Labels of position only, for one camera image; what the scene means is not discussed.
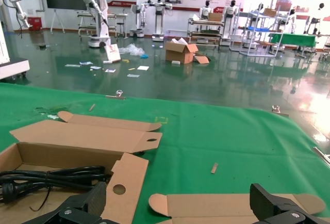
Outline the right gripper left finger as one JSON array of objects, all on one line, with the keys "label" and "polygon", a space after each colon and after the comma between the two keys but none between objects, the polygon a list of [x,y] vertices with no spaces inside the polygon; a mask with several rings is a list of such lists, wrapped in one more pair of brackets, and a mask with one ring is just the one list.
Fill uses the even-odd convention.
[{"label": "right gripper left finger", "polygon": [[89,192],[68,197],[58,208],[27,221],[27,224],[93,224],[114,223],[103,219],[106,205],[106,183],[97,183]]}]

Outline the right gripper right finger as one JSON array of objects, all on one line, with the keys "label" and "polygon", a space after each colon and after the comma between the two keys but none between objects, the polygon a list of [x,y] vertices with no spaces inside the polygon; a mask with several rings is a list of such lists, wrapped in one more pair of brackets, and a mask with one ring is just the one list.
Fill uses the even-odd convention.
[{"label": "right gripper right finger", "polygon": [[327,223],[288,198],[267,192],[260,184],[250,185],[250,208],[258,223]]}]

